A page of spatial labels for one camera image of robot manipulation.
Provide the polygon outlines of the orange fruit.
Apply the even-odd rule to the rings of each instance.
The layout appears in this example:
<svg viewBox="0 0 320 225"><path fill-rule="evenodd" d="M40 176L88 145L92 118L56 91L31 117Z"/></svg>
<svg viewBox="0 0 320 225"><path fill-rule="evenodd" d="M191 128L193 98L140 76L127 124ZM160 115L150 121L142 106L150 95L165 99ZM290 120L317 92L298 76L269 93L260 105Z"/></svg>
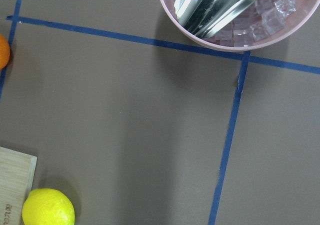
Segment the orange fruit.
<svg viewBox="0 0 320 225"><path fill-rule="evenodd" d="M2 70L10 60L11 49L7 39L0 34L0 69Z"/></svg>

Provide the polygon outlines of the metal scoop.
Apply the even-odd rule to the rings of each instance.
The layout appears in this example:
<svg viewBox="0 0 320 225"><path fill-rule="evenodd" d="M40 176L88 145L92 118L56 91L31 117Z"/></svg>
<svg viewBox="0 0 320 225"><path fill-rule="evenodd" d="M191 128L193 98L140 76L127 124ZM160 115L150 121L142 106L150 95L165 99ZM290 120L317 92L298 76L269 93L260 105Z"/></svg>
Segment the metal scoop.
<svg viewBox="0 0 320 225"><path fill-rule="evenodd" d="M256 0L174 0L178 23L199 39L214 36Z"/></svg>

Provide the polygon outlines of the upper yellow lemon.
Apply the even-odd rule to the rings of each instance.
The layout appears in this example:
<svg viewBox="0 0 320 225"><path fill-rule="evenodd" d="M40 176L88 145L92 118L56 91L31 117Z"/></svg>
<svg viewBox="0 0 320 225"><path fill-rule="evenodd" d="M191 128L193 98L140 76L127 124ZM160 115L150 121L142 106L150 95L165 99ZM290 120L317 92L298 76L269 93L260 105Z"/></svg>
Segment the upper yellow lemon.
<svg viewBox="0 0 320 225"><path fill-rule="evenodd" d="M22 206L25 225L73 225L75 209L69 198L52 188L32 190Z"/></svg>

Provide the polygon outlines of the pink bowl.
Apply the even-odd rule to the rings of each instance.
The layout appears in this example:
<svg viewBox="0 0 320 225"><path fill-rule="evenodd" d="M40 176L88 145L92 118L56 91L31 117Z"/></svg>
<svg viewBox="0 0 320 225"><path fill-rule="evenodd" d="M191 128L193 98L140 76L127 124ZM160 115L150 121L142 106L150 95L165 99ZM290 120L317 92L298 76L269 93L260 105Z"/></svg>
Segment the pink bowl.
<svg viewBox="0 0 320 225"><path fill-rule="evenodd" d="M173 22L173 24L189 39L193 42L204 46L209 49L214 49L223 52L244 52L248 50L256 50L261 49L275 43L278 43L288 36L292 35L296 32L302 25L304 25L307 20L314 14L315 10L318 8L320 4L320 0L297 0L296 1L296 12L293 15L287 18L285 27L276 32L275 34L257 41L253 43L252 46L247 47L230 47L230 46L222 46L216 43L212 43L209 41L205 41L203 39L197 38L196 36L192 35L190 32L185 30L177 21L175 15L175 8L174 8L174 0L160 0L161 5L169 17L169 19Z"/></svg>

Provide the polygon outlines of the wooden cutting board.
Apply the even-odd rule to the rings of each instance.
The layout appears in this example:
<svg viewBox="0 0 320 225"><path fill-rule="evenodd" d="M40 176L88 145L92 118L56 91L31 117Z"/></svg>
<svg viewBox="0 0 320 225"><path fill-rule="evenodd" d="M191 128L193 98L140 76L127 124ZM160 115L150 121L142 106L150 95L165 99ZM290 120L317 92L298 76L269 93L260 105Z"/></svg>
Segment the wooden cutting board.
<svg viewBox="0 0 320 225"><path fill-rule="evenodd" d="M22 207L32 189L37 157L0 148L0 223L21 225Z"/></svg>

